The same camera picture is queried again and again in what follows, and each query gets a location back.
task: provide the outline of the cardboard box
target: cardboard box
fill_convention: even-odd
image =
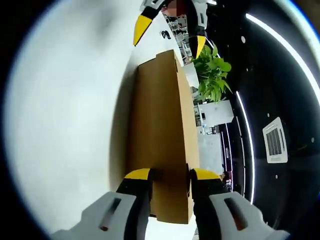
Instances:
[[[151,201],[151,214],[161,222],[187,224],[193,212],[187,174],[199,167],[193,106],[188,81],[173,50],[138,67],[126,171],[161,170]]]

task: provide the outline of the ceiling vent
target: ceiling vent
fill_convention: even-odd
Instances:
[[[280,117],[263,128],[262,132],[268,164],[288,162],[286,138]]]

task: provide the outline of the ceiling light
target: ceiling light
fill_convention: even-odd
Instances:
[[[273,30],[267,24],[265,24],[261,20],[257,19],[256,17],[254,17],[248,13],[245,16],[247,19],[249,19],[253,23],[257,24],[258,26],[263,28],[265,31],[267,31],[269,34],[271,34],[291,54],[291,56],[294,58],[294,60],[298,63],[298,65],[300,66],[300,68],[304,72],[306,78],[309,80],[311,87],[315,93],[318,104],[320,106],[320,88],[317,84],[317,81],[316,81],[314,75],[310,71],[310,69],[307,66],[307,64],[305,63],[305,61],[299,55],[299,53],[297,53],[297,51],[279,33],[277,33],[275,30]]]
[[[243,112],[245,124],[246,124],[246,129],[248,131],[248,136],[249,136],[249,143],[250,143],[250,148],[251,148],[251,165],[252,165],[252,186],[251,186],[251,198],[250,198],[250,203],[253,204],[254,199],[255,199],[255,187],[256,187],[256,167],[255,167],[255,153],[254,153],[254,145],[252,142],[252,137],[251,137],[251,131],[250,131],[250,126],[247,118],[247,114],[245,111],[244,104],[242,102],[242,99],[240,97],[240,94],[238,91],[235,92],[236,96],[238,97],[239,103],[241,105],[241,109]]]

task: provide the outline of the green leaves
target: green leaves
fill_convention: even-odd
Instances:
[[[218,55],[218,48],[215,44],[213,44],[213,46],[212,56],[216,57]]]
[[[228,72],[231,71],[231,64],[225,62],[223,58],[217,57],[218,48],[213,44],[211,50],[207,45],[204,46],[200,56],[193,59],[194,67],[199,79],[199,98],[202,100],[221,101],[227,89],[231,91],[226,82]]]
[[[219,67],[220,67],[221,71],[224,71],[224,72],[230,72],[231,71],[231,64],[228,63],[228,62],[220,63]]]

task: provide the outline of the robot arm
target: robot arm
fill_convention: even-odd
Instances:
[[[82,212],[70,230],[60,230],[54,240],[144,240],[153,171],[135,170],[125,176],[116,192],[108,192]],[[228,192],[220,177],[199,168],[190,172],[194,215],[200,240],[284,240],[263,221],[261,211],[237,192]]]
[[[138,17],[135,28],[133,45],[136,46],[143,37],[153,19],[158,15],[164,5],[172,0],[146,0],[144,10]],[[199,57],[205,43],[207,28],[207,0],[183,0],[187,16],[187,29],[189,43],[194,58]]]

